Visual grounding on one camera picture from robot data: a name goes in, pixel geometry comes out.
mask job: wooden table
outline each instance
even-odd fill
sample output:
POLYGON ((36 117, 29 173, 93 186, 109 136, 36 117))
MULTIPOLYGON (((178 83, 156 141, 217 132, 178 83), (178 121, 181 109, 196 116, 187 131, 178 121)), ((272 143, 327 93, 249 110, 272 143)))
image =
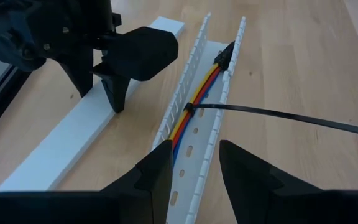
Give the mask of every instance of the wooden table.
MULTIPOLYGON (((358 125, 358 35, 342 0, 112 0, 112 7, 122 14, 119 32, 146 26, 158 16, 185 22, 179 57, 141 84, 61 190, 101 189, 148 153, 209 11, 209 39, 219 42, 232 41, 241 17, 247 18, 228 103, 358 125)), ((57 63, 48 61, 31 75, 0 119, 0 184, 79 99, 57 63)), ((356 134, 227 111, 219 138, 318 187, 358 189, 356 134)), ((197 223, 235 222, 217 151, 197 223)))

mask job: wire bundle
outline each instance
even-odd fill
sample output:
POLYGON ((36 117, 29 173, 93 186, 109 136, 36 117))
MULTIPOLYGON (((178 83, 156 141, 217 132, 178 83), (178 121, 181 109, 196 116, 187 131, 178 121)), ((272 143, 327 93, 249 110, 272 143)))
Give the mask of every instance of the wire bundle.
MULTIPOLYGON (((203 99, 209 92, 209 89, 213 86, 213 83, 218 77, 220 71, 221 71, 221 67, 219 67, 217 63, 213 64, 211 69, 209 69, 208 73, 205 75, 204 79, 198 86, 193 97, 191 97, 190 103, 200 104, 203 101, 203 99)), ((181 139, 183 138, 183 134, 185 133, 185 129, 188 126, 191 117, 192 114, 188 110, 185 110, 184 113, 182 113, 182 115, 180 116, 180 119, 176 123, 169 137, 169 140, 173 141, 172 146, 173 146, 174 163, 178 155, 181 139)))

